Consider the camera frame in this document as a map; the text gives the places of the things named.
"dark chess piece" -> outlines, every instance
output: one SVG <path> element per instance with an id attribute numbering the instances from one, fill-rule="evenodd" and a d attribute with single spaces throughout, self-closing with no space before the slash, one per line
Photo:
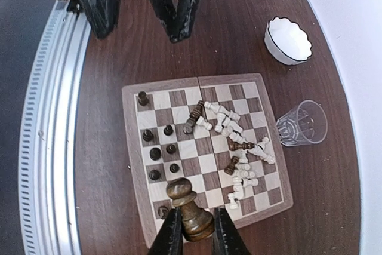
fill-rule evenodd
<path id="1" fill-rule="evenodd" d="M 149 172 L 149 178 L 151 180 L 158 180 L 161 178 L 161 173 L 158 170 L 152 170 Z"/>
<path id="2" fill-rule="evenodd" d="M 138 94 L 138 103 L 141 106 L 145 106 L 145 105 L 147 105 L 149 103 L 149 98 L 147 98 L 146 92 L 144 92 L 144 91 L 139 92 L 139 94 Z"/>
<path id="3" fill-rule="evenodd" d="M 253 149 L 254 147 L 255 147 L 254 143 L 236 143 L 232 141 L 228 143 L 228 148 L 232 152 L 238 149 Z"/>
<path id="4" fill-rule="evenodd" d="M 177 173 L 179 171 L 180 167 L 177 164 L 171 164 L 170 165 L 170 172 Z"/>
<path id="5" fill-rule="evenodd" d="M 196 192 L 192 191 L 192 184 L 188 179 L 182 177 L 170 182 L 166 193 L 172 199 L 172 206 L 180 207 L 183 236 L 187 241 L 199 241 L 214 232 L 214 217 L 195 204 Z"/>
<path id="6" fill-rule="evenodd" d="M 226 168 L 224 169 L 224 172 L 231 176 L 233 174 L 233 172 L 235 170 L 235 166 L 238 162 L 239 162 L 239 158 L 237 156 L 233 156 L 231 158 L 231 162 L 229 163 L 229 165 L 227 165 Z"/>
<path id="7" fill-rule="evenodd" d="M 161 150 L 160 148 L 152 148 L 150 150 L 150 158 L 153 160 L 153 161 L 157 161 L 159 158 L 161 158 Z"/>
<path id="8" fill-rule="evenodd" d="M 166 147 L 166 151 L 168 154 L 172 155 L 173 153 L 176 153 L 177 147 L 171 143 Z"/>
<path id="9" fill-rule="evenodd" d="M 168 214 L 168 208 L 164 205 L 158 207 L 158 216 L 161 219 L 166 219 Z"/>
<path id="10" fill-rule="evenodd" d="M 198 101 L 198 104 L 196 105 L 194 110 L 191 111 L 189 119 L 186 121 L 186 123 L 183 126 L 183 132 L 185 134 L 192 134 L 193 128 L 196 125 L 196 121 L 202 115 L 203 107 L 204 107 L 203 101 Z"/>
<path id="11" fill-rule="evenodd" d="M 149 141 L 154 139 L 154 135 L 153 135 L 153 133 L 150 130 L 144 130 L 143 134 L 142 134 L 142 139 L 145 142 L 149 142 Z"/>
<path id="12" fill-rule="evenodd" d="M 166 135 L 166 136 L 170 136 L 172 135 L 172 133 L 174 132 L 174 129 L 172 128 L 172 125 L 167 125 L 164 130 L 163 130 L 163 133 Z"/>

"wooden table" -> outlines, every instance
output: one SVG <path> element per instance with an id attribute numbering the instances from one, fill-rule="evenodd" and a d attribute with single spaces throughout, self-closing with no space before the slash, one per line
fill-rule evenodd
<path id="1" fill-rule="evenodd" d="M 267 21 L 289 17 L 313 58 L 278 63 L 263 42 Z M 239 230 L 253 254 L 358 254 L 360 196 L 349 108 L 331 53 L 306 0 L 201 0 L 193 35 L 171 44 L 148 0 L 122 0 L 118 28 L 90 38 L 76 134 L 76 199 L 84 255 L 146 254 L 124 130 L 121 89 L 193 76 L 261 73 L 275 117 L 304 99 L 329 122 L 316 146 L 284 148 L 294 206 Z M 185 254 L 210 254 L 211 240 Z"/>

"dark wood surface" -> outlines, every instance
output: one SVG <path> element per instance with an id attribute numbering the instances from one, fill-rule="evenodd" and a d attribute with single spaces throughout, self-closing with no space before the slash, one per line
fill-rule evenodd
<path id="1" fill-rule="evenodd" d="M 288 67 L 267 52 L 267 21 L 289 17 L 309 35 L 313 57 Z M 171 44 L 148 0 L 122 0 L 118 28 L 92 35 L 76 134 L 76 199 L 82 253 L 146 254 L 124 129 L 121 89 L 193 76 L 261 73 L 275 117 L 304 99 L 322 104 L 326 140 L 284 148 L 293 208 L 240 235 L 253 254 L 358 254 L 359 176 L 349 110 L 335 64 L 306 0 L 201 0 L 193 35 Z M 210 254 L 211 239 L 185 254 Z"/>

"gray surface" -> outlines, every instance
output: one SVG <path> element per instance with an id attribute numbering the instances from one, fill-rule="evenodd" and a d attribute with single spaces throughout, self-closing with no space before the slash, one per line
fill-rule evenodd
<path id="1" fill-rule="evenodd" d="M 0 254 L 24 254 L 17 149 L 30 70 L 54 0 L 0 0 Z"/>

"bowl rim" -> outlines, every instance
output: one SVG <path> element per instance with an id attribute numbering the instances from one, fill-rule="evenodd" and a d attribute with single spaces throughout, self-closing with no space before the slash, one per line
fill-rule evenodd
<path id="1" fill-rule="evenodd" d="M 269 24 L 270 24 L 270 22 L 271 22 L 271 21 L 274 21 L 276 18 L 278 18 L 278 19 L 288 19 L 290 23 L 294 23 L 294 24 L 296 24 L 296 25 L 298 26 L 298 28 L 306 34 L 306 38 L 307 38 L 307 40 L 309 41 L 308 34 L 307 34 L 303 29 L 301 29 L 301 27 L 300 27 L 300 25 L 298 25 L 298 23 L 291 21 L 291 20 L 290 20 L 289 18 L 287 18 L 287 17 L 274 16 L 273 19 L 271 19 L 271 20 L 268 21 L 268 25 L 267 25 L 267 31 L 268 31 L 269 37 L 270 37 L 270 39 L 272 40 L 273 44 L 278 48 L 278 50 L 279 50 L 282 54 L 284 54 L 285 56 L 287 56 L 289 59 L 292 59 L 292 60 L 294 60 L 294 61 L 296 61 L 296 62 L 301 62 L 301 61 L 302 61 L 302 62 L 305 62 L 305 61 L 308 61 L 308 59 L 311 58 L 312 55 L 313 55 L 313 53 L 312 53 L 312 47 L 313 47 L 313 44 L 312 44 L 312 42 L 310 42 L 310 41 L 309 41 L 309 43 L 310 43 L 310 49 L 309 49 L 309 50 L 310 50 L 310 56 L 308 56 L 308 58 L 307 58 L 307 59 L 304 59 L 304 60 L 297 60 L 297 59 L 295 59 L 295 58 L 293 58 L 293 57 L 291 57 L 291 56 L 285 54 L 285 52 L 282 51 L 282 50 L 280 49 L 280 47 L 277 46 L 275 40 L 273 40 L 273 38 L 272 38 L 272 34 L 271 34 L 270 31 L 269 31 L 269 26 L 270 26 Z"/>

